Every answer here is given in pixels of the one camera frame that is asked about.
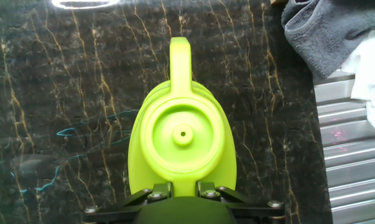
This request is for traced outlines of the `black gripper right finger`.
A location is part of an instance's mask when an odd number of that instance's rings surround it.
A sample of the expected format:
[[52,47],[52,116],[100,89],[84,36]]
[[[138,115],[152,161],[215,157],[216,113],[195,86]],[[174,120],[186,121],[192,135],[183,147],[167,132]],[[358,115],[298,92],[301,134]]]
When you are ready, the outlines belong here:
[[285,206],[280,201],[253,203],[235,190],[204,181],[197,182],[197,197],[222,203],[236,223],[286,223]]

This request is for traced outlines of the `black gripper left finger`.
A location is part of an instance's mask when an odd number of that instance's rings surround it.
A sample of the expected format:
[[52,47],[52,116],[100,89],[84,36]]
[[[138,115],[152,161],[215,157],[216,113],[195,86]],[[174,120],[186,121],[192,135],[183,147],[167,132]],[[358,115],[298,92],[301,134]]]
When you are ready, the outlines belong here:
[[132,223],[145,205],[172,198],[173,191],[171,182],[154,184],[108,207],[86,207],[83,223]]

